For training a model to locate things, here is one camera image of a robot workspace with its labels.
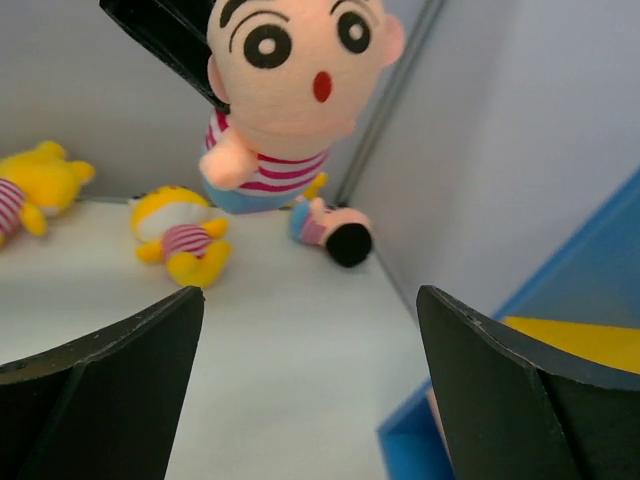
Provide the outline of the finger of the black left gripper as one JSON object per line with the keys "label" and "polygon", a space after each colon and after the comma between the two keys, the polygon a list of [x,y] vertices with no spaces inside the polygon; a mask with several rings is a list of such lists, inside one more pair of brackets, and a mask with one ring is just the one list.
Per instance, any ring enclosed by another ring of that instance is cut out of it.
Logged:
{"label": "finger of the black left gripper", "polygon": [[210,0],[100,0],[100,8],[133,40],[223,113],[229,106],[209,84],[206,40]]}

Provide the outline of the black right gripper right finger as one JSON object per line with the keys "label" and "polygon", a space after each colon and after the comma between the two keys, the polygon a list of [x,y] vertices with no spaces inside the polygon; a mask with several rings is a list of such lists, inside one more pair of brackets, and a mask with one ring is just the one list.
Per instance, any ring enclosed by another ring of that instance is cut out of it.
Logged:
{"label": "black right gripper right finger", "polygon": [[636,479],[639,377],[420,288],[419,326],[458,479]]}

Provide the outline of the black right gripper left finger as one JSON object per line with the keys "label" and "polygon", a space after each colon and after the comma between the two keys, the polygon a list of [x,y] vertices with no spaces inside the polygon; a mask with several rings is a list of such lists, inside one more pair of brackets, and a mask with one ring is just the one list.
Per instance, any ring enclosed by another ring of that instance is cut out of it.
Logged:
{"label": "black right gripper left finger", "polygon": [[162,479],[204,317],[183,288],[1,367],[4,479]]}

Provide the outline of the yellow duck plush striped shirt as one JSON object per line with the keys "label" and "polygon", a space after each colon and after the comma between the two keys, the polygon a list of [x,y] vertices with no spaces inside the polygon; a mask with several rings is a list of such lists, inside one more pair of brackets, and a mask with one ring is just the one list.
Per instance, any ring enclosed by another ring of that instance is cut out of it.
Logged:
{"label": "yellow duck plush striped shirt", "polygon": [[228,264],[232,245],[224,239],[228,221],[212,216],[208,201],[176,185],[129,199],[130,228],[145,264],[162,263],[179,286],[210,287]]}

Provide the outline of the boy doll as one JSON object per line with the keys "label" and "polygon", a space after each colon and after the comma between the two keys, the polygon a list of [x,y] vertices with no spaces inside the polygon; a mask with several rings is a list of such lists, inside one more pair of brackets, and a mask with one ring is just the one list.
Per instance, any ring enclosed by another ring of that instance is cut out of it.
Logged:
{"label": "boy doll", "polygon": [[322,248],[344,268],[362,264],[373,250],[370,219],[354,208],[331,208],[322,198],[300,196],[289,216],[289,234],[297,242]]}
{"label": "boy doll", "polygon": [[218,1],[207,74],[220,107],[199,162],[229,214],[281,208],[321,172],[405,47],[380,1]]}

